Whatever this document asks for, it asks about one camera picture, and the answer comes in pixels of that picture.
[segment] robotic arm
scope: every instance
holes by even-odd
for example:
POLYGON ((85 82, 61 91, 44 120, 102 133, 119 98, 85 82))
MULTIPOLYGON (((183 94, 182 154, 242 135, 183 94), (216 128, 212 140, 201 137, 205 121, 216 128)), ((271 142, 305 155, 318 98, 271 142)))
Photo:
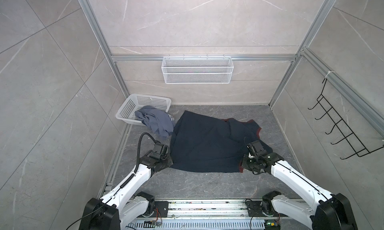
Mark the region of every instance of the robotic arm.
MULTIPOLYGON (((137 148, 137 162, 132 172, 101 199, 91 199, 85 206, 79 230, 120 230, 140 215, 154 213, 154 197, 139 193, 128 203, 133 194, 157 171, 173 164, 168 146, 152 140, 154 149, 139 158, 141 139, 137 148)), ((293 189, 308 205, 288 199, 273 191, 263 196, 263 214, 282 213, 313 230, 357 230, 348 199, 342 194, 332 194, 296 171, 280 155, 267 154, 259 141, 247 145, 242 166, 258 175, 268 173, 293 189)))

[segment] vertical metal post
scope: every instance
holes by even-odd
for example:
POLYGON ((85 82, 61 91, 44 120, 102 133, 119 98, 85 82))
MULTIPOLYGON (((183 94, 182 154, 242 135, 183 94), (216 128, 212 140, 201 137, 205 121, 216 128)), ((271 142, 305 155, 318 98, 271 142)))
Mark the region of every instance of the vertical metal post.
POLYGON ((299 50, 296 53, 295 61, 289 65, 287 71, 285 72, 283 78, 281 79, 280 84, 277 86, 277 89, 268 104, 271 108, 276 103, 277 99, 279 98, 280 94, 285 88, 285 85, 288 83, 289 78, 291 77, 292 73, 295 71, 297 64, 303 57, 301 52, 304 50, 304 48, 308 48, 308 46, 311 44, 312 40, 314 39, 316 33, 319 31, 321 25, 323 24, 325 18, 328 16, 335 2, 336 0, 324 0, 316 18, 314 19, 310 29, 308 30, 307 35, 305 36, 303 42, 299 47, 299 50))
POLYGON ((112 68, 112 72, 116 77, 116 80, 119 83, 119 86, 122 90, 122 93, 124 94, 125 98, 129 96, 127 85, 125 84, 125 81, 121 75, 121 72, 119 68, 116 66, 115 62, 112 60, 112 54, 109 50, 109 47, 107 45, 107 41, 104 38, 103 33, 101 32, 100 26, 96 20, 96 17, 94 16, 93 10, 91 8, 91 5, 89 4, 88 0, 78 0, 81 8, 84 11, 85 17, 87 18, 89 25, 92 28, 93 33, 96 36, 97 41, 99 42, 99 45, 101 47, 101 50, 103 51, 105 58, 108 61, 109 66, 112 68))

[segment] white metal mesh shelf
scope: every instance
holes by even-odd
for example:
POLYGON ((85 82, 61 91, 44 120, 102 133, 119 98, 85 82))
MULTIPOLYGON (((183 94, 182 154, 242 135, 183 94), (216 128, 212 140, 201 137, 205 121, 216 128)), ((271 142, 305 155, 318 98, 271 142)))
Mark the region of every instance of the white metal mesh shelf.
POLYGON ((233 63, 228 56, 164 57, 161 69, 166 84, 229 83, 233 63))

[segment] clothing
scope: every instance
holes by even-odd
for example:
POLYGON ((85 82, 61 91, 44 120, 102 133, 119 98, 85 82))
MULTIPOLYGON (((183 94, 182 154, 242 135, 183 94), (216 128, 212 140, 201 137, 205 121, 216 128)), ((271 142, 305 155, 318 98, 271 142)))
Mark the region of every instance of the clothing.
POLYGON ((246 145, 259 140, 260 129, 253 120, 220 120, 185 111, 170 141, 171 167, 193 172, 240 172, 242 158, 249 152, 246 145))
POLYGON ((175 118, 155 107, 142 107, 135 111, 135 116, 162 139, 167 138, 173 132, 175 118))

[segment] blue gray cloth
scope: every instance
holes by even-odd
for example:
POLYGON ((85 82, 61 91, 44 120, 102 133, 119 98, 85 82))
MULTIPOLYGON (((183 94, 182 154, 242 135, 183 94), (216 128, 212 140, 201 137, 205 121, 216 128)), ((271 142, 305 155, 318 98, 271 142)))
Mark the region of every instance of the blue gray cloth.
POLYGON ((135 111, 135 116, 162 139, 172 135, 175 118, 155 107, 145 106, 135 111))

